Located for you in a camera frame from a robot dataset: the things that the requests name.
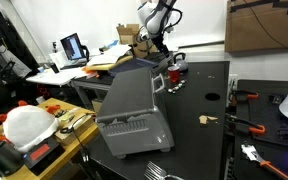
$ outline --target monitor screen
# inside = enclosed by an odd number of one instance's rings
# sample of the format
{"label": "monitor screen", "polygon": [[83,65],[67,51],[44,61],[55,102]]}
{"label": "monitor screen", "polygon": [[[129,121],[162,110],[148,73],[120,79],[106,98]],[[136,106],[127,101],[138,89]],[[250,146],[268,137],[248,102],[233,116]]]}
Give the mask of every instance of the monitor screen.
{"label": "monitor screen", "polygon": [[79,60],[85,58],[77,33],[61,39],[61,43],[68,60]]}

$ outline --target wooden desk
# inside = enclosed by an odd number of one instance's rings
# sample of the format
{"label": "wooden desk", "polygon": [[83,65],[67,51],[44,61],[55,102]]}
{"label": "wooden desk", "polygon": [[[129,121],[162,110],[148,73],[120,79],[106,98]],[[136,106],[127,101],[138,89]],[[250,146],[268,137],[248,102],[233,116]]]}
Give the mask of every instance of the wooden desk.
{"label": "wooden desk", "polygon": [[[63,101],[59,101],[57,99],[48,99],[47,101],[41,103],[38,105],[38,107],[45,109],[46,106],[50,105],[60,105],[62,109],[72,109],[76,106],[72,104],[68,104]],[[80,117],[83,113],[93,113],[93,111],[89,111],[87,109],[81,108],[78,113],[76,114],[76,118]],[[89,127],[87,131],[85,131],[83,134],[79,136],[80,141],[82,144],[88,143],[96,134],[98,133],[98,129],[96,124],[94,123],[92,126]],[[75,140],[72,144],[69,146],[63,146],[65,149],[65,152],[56,159],[47,169],[45,169],[39,176],[35,176],[25,165],[21,167],[16,173],[3,177],[3,179],[22,179],[22,180],[34,180],[34,179],[50,179],[62,166],[64,166],[77,152],[79,152],[79,143],[77,140]]]}

